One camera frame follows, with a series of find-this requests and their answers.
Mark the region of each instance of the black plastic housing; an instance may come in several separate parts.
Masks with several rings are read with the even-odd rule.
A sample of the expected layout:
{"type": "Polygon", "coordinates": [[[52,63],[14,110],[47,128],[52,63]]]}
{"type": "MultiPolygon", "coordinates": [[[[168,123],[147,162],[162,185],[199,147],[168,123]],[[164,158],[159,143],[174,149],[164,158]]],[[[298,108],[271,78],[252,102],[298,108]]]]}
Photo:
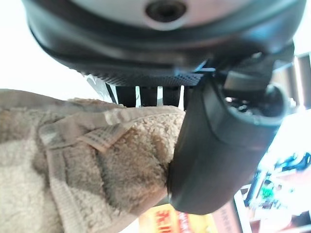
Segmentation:
{"type": "Polygon", "coordinates": [[[207,60],[275,53],[292,39],[306,3],[256,0],[215,22],[163,32],[109,21],[69,0],[22,1],[50,56],[119,86],[194,86],[202,75],[193,71],[207,60]]]}
{"type": "Polygon", "coordinates": [[[212,78],[195,89],[169,170],[168,192],[176,210],[214,212],[256,171],[287,111],[285,95],[274,91],[280,110],[268,117],[229,106],[212,78]]]}

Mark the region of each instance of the towel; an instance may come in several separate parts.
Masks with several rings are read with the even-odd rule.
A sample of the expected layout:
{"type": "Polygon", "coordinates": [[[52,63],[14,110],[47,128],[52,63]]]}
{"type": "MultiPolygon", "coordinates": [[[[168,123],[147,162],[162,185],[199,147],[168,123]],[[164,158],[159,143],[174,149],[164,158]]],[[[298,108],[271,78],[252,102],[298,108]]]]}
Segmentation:
{"type": "Polygon", "coordinates": [[[0,90],[0,233],[117,233],[167,195],[184,118],[0,90]]]}

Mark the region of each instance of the black plastic part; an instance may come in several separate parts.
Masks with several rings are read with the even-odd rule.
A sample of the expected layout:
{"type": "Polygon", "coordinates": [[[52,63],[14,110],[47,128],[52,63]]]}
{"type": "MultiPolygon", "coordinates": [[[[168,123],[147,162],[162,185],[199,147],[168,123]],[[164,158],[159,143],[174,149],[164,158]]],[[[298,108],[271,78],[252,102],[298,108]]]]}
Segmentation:
{"type": "Polygon", "coordinates": [[[152,107],[157,104],[157,87],[141,87],[140,101],[142,107],[152,107]]]}
{"type": "Polygon", "coordinates": [[[205,215],[234,196],[282,123],[287,106],[282,99],[276,117],[248,115],[228,106],[211,77],[202,81],[191,96],[170,164],[168,192],[176,210],[205,215]]]}
{"type": "Polygon", "coordinates": [[[201,75],[192,71],[207,59],[281,50],[306,0],[257,0],[213,23],[169,32],[118,24],[69,0],[23,3],[38,43],[69,68],[114,85],[189,86],[199,82],[201,75]]]}
{"type": "Polygon", "coordinates": [[[163,87],[163,104],[178,107],[180,100],[180,86],[163,87]]]}
{"type": "Polygon", "coordinates": [[[311,62],[310,54],[304,54],[298,58],[300,78],[303,88],[304,105],[311,109],[311,62]]]}
{"type": "Polygon", "coordinates": [[[181,18],[187,11],[186,5],[177,0],[158,0],[151,2],[146,14],[154,21],[169,23],[181,18]]]}
{"type": "Polygon", "coordinates": [[[116,86],[119,104],[128,108],[136,107],[136,89],[135,87],[116,86]]]}
{"type": "Polygon", "coordinates": [[[190,97],[193,93],[193,87],[192,86],[185,86],[184,90],[184,109],[187,110],[190,97]]]}

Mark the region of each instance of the black strap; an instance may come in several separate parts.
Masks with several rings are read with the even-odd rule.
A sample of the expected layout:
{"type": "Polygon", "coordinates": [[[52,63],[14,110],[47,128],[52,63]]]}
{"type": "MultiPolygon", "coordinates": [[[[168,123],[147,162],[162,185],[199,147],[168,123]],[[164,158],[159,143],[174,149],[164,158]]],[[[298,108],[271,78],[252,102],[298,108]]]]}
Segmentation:
{"type": "Polygon", "coordinates": [[[180,86],[163,87],[163,104],[170,106],[179,106],[180,86]]]}
{"type": "Polygon", "coordinates": [[[149,107],[157,104],[157,87],[140,87],[141,106],[149,107]]]}
{"type": "Polygon", "coordinates": [[[117,86],[116,91],[120,104],[128,108],[136,107],[136,90],[134,86],[117,86]]]}

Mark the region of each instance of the mechanical part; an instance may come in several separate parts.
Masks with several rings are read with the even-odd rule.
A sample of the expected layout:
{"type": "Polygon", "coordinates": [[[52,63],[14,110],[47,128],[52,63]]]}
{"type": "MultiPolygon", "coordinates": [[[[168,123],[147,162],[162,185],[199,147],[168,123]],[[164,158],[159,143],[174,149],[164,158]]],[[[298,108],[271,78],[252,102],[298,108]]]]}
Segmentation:
{"type": "MultiPolygon", "coordinates": [[[[89,1],[74,4],[64,0],[23,0],[32,33],[50,56],[113,85],[194,86],[202,77],[194,71],[210,59],[244,59],[258,52],[280,51],[292,39],[306,0],[256,0],[246,5],[244,2],[244,7],[237,7],[239,11],[229,10],[231,14],[225,14],[227,17],[221,20],[168,32],[99,17],[84,10],[87,6],[81,8],[82,2],[96,6],[89,1]]],[[[115,14],[110,1],[96,2],[105,4],[115,14]]],[[[203,14],[191,11],[193,2],[197,1],[187,1],[190,17],[209,15],[206,11],[212,9],[211,2],[200,6],[203,14]]],[[[127,5],[121,6],[133,12],[127,5]]],[[[96,8],[107,12],[104,7],[96,8]]],[[[115,15],[130,21],[127,14],[115,15]]]]}
{"type": "Polygon", "coordinates": [[[274,94],[282,99],[282,107],[277,116],[269,116],[260,107],[273,111],[269,99],[251,104],[251,112],[241,112],[225,101],[211,77],[195,89],[169,170],[168,192],[176,210],[214,212],[244,185],[286,114],[286,97],[277,88],[274,94]]]}
{"type": "Polygon", "coordinates": [[[181,18],[187,11],[185,3],[177,0],[159,0],[146,7],[146,14],[161,23],[169,23],[181,18]]]}
{"type": "Polygon", "coordinates": [[[288,97],[269,84],[273,68],[293,56],[290,44],[277,54],[235,65],[227,61],[201,80],[170,164],[168,192],[175,209],[214,212],[256,171],[288,110],[288,97]]]}

